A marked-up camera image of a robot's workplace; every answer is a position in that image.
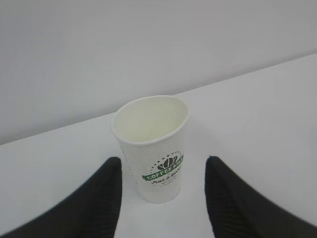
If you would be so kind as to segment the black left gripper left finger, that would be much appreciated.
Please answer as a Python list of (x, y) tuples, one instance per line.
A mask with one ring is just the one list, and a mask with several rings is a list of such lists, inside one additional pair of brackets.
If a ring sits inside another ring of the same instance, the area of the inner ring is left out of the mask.
[(122, 164), (108, 158), (79, 188), (52, 209), (4, 238), (112, 238), (122, 201)]

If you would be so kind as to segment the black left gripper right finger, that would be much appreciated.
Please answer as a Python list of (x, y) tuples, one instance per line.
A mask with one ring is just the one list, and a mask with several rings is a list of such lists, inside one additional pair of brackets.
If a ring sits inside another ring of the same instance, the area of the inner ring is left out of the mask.
[(217, 156), (206, 161), (205, 196), (216, 238), (317, 236), (316, 226), (262, 196)]

